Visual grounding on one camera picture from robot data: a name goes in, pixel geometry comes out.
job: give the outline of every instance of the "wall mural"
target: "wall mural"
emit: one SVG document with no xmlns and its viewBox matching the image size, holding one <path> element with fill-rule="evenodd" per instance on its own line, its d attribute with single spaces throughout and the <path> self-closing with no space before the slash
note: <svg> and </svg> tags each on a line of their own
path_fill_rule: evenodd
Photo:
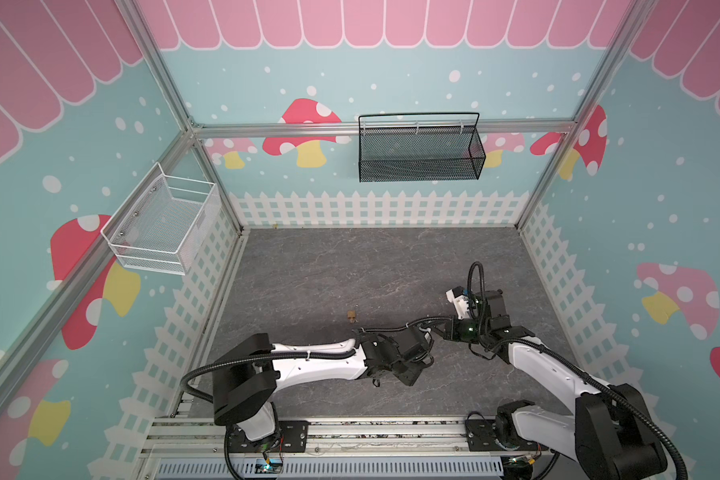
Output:
<svg viewBox="0 0 720 480">
<path fill-rule="evenodd" d="M 713 4 L 695 16 L 718 22 L 707 42 L 720 31 Z M 663 38 L 668 25 L 651 29 L 673 5 L 673 21 L 683 7 L 699 7 L 662 0 L 633 53 Z M 684 42 L 701 35 L 685 32 Z M 684 75 L 702 60 L 717 75 L 720 52 L 702 53 Z M 669 61 L 662 54 L 653 64 L 624 62 L 593 116 L 607 114 L 608 138 L 596 136 L 590 120 L 576 160 L 564 162 L 524 238 L 579 363 L 643 391 L 692 476 L 720 478 L 720 94 L 699 101 L 688 95 L 687 77 L 665 67 L 656 75 Z M 584 149 L 598 138 L 607 147 L 590 169 Z M 553 141 L 544 140 L 539 150 Z M 673 478 L 672 467 L 658 478 Z"/>
<path fill-rule="evenodd" d="M 298 104 L 322 112 L 315 123 L 334 121 L 320 103 Z M 286 114 L 306 118 L 298 111 Z M 343 136 L 255 139 L 261 153 L 249 138 L 212 138 L 205 148 L 246 226 L 511 226 L 554 150 L 525 149 L 540 135 L 483 134 L 480 180 L 461 181 L 361 184 L 357 139 Z"/>
</svg>

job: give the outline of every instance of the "light blue wall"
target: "light blue wall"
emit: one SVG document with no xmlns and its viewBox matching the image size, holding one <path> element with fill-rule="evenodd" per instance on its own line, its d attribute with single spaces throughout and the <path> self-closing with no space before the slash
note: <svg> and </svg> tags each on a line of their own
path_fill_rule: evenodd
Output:
<svg viewBox="0 0 720 480">
<path fill-rule="evenodd" d="M 56 229 L 81 216 L 112 214 L 178 133 L 143 62 L 97 88 L 85 104 L 67 105 L 49 130 L 25 132 L 19 152 L 0 164 L 2 351 L 52 293 L 48 249 Z M 116 118 L 125 121 L 125 130 L 118 129 Z M 137 121 L 142 134 L 134 127 Z M 44 188 L 47 176 L 60 182 L 58 193 Z"/>
<path fill-rule="evenodd" d="M 546 44 L 531 49 L 505 44 L 489 49 L 465 44 L 366 49 L 342 44 L 331 49 L 263 45 L 209 51 L 182 45 L 162 53 L 195 121 L 240 124 L 275 123 L 297 98 L 321 102 L 342 121 L 383 110 L 470 110 L 492 119 L 568 118 L 603 51 L 587 46 L 552 49 Z M 451 81 L 453 71 L 459 72 L 456 82 Z M 309 87 L 315 88 L 314 94 L 308 93 Z"/>
<path fill-rule="evenodd" d="M 665 325 L 654 321 L 642 301 L 656 291 L 636 272 L 644 263 L 703 270 L 720 292 L 720 116 L 714 101 L 691 98 L 677 79 L 632 58 L 600 104 L 610 140 L 600 170 L 591 177 L 579 160 L 571 182 L 557 178 L 525 234 L 533 250 L 541 245 L 539 232 L 554 239 L 560 229 L 565 258 L 575 255 L 572 271 L 594 288 L 593 303 L 615 328 L 608 345 L 595 342 L 595 351 L 603 325 L 582 331 L 591 317 L 571 313 L 574 297 L 588 293 L 566 299 L 557 278 L 550 280 L 553 271 L 541 265 L 544 256 L 534 254 L 584 367 L 613 381 L 639 379 L 644 392 L 658 397 L 656 416 L 676 428 L 672 440 L 691 459 L 692 477 L 720 478 L 720 378 L 710 365 L 711 350 L 720 347 L 720 319 L 705 340 L 692 334 L 682 312 Z M 695 297 L 704 301 L 702 292 Z M 619 349 L 621 367 L 601 369 L 603 358 Z M 630 374 L 627 362 L 642 376 Z"/>
</svg>

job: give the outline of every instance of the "yellow mushroom stem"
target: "yellow mushroom stem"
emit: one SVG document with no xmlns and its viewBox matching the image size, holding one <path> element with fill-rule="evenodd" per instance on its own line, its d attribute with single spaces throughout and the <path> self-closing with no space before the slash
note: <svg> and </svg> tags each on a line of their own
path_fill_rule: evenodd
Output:
<svg viewBox="0 0 720 480">
<path fill-rule="evenodd" d="M 301 168 L 317 168 L 326 164 L 326 156 L 320 150 L 320 140 L 310 140 L 296 147 L 296 165 Z"/>
<path fill-rule="evenodd" d="M 670 317 L 680 311 L 677 303 L 661 292 L 643 298 L 643 306 L 650 317 L 662 325 L 666 325 Z"/>
<path fill-rule="evenodd" d="M 560 166 L 560 169 L 557 171 L 560 178 L 563 180 L 570 181 L 572 178 L 574 178 L 574 166 L 576 165 L 576 160 L 580 159 L 581 155 L 579 152 L 577 152 L 574 149 L 571 149 L 566 155 L 565 159 L 563 159 L 563 163 Z"/>
<path fill-rule="evenodd" d="M 502 150 L 489 151 L 485 155 L 483 168 L 496 168 L 501 165 L 501 152 Z"/>
<path fill-rule="evenodd" d="M 245 167 L 246 162 L 242 161 L 239 153 L 231 151 L 224 155 L 224 166 L 230 170 L 238 170 Z"/>
</svg>

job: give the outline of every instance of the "black cable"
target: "black cable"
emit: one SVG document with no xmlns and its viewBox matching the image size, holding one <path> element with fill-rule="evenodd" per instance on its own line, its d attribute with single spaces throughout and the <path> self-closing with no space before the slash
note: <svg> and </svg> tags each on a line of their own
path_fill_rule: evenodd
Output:
<svg viewBox="0 0 720 480">
<path fill-rule="evenodd" d="M 550 460 L 550 462 L 547 463 L 546 467 L 544 467 L 544 470 L 542 470 L 539 475 L 536 475 L 531 480 L 544 480 L 547 475 L 552 472 L 552 467 L 554 466 L 554 464 L 557 463 L 558 458 L 560 458 L 560 452 L 555 452 L 554 455 L 552 455 L 552 459 Z"/>
<path fill-rule="evenodd" d="M 289 360 L 289 359 L 320 359 L 320 360 L 344 360 L 355 355 L 355 350 L 350 349 L 344 353 L 320 353 L 320 352 L 275 352 L 275 353 L 263 353 L 261 355 L 250 355 L 239 359 L 226 360 L 224 362 L 211 363 L 209 365 L 202 366 L 188 372 L 186 375 L 181 377 L 181 389 L 184 392 L 189 393 L 192 396 L 201 398 L 206 402 L 213 403 L 213 396 L 198 390 L 190 386 L 190 380 L 195 377 L 201 376 L 204 373 L 213 372 L 214 370 L 220 370 L 231 366 L 243 365 L 245 363 L 253 363 L 258 361 L 269 361 L 269 360 Z"/>
<path fill-rule="evenodd" d="M 226 432 L 224 433 L 224 463 L 226 463 L 226 469 L 230 471 L 230 475 L 235 480 L 245 480 L 239 473 L 237 473 L 235 467 L 232 466 L 232 460 L 230 459 L 230 439 L 232 437 L 233 428 L 234 427 L 231 425 L 226 426 Z"/>
<path fill-rule="evenodd" d="M 608 397 L 609 400 L 612 400 L 613 402 L 617 403 L 619 406 L 626 409 L 630 414 L 632 414 L 635 418 L 640 420 L 641 423 L 643 423 L 644 426 L 646 426 L 653 435 L 655 435 L 659 441 L 664 445 L 664 448 L 666 448 L 667 452 L 670 454 L 670 458 L 672 458 L 672 463 L 675 464 L 675 479 L 676 480 L 688 480 L 688 470 L 686 469 L 686 464 L 682 460 L 682 456 L 680 455 L 680 451 L 677 450 L 677 447 L 675 447 L 675 444 L 672 443 L 670 440 L 670 437 L 666 436 L 664 432 L 662 432 L 661 428 L 655 423 L 653 423 L 653 420 L 650 419 L 647 415 L 642 413 L 640 410 L 635 408 L 631 403 L 629 403 L 624 397 L 622 397 L 618 392 L 615 390 L 603 385 L 602 383 L 598 382 L 596 379 L 594 379 L 589 373 L 585 372 L 584 370 L 580 369 L 573 363 L 569 362 L 568 359 L 566 359 L 561 354 L 548 349 L 545 345 L 540 345 L 536 342 L 532 342 L 530 340 L 526 339 L 503 339 L 496 342 L 490 350 L 492 353 L 496 353 L 499 347 L 508 345 L 510 343 L 522 343 L 523 345 L 527 345 L 531 348 L 534 348 L 538 350 L 539 352 L 544 353 L 545 355 L 548 355 L 558 362 L 562 363 L 564 366 L 566 366 L 568 369 L 570 369 L 572 372 L 574 372 L 579 378 L 583 379 L 585 383 L 592 385 L 595 389 L 600 390 L 602 393 L 605 394 L 605 396 Z"/>
</svg>

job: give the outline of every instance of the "aluminum frame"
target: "aluminum frame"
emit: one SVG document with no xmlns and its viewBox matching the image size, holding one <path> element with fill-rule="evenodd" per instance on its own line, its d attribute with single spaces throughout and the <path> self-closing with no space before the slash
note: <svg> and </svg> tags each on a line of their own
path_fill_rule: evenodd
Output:
<svg viewBox="0 0 720 480">
<path fill-rule="evenodd" d="M 619 69 L 619 66 L 621 66 L 629 54 L 632 43 L 640 32 L 643 23 L 648 19 L 648 15 L 653 11 L 656 1 L 657 0 L 633 0 L 626 14 L 624 14 L 619 29 L 614 34 L 613 42 L 600 60 L 600 64 L 597 65 L 595 75 L 593 75 L 590 83 L 586 86 L 586 93 L 574 115 L 574 127 L 560 140 L 559 146 L 541 173 L 533 189 L 533 193 L 531 193 L 523 211 L 520 212 L 520 218 L 515 225 L 519 230 L 525 228 L 534 210 L 536 210 L 536 206 L 541 202 L 541 198 L 552 184 L 552 180 L 562 165 L 563 160 L 566 155 L 568 155 L 568 152 L 570 152 L 570 149 L 574 147 L 574 143 L 584 130 L 586 122 L 589 121 L 592 113 L 595 111 L 597 102 L 600 100 L 600 97 L 607 89 L 611 80 L 614 79 L 614 75 Z"/>
</svg>

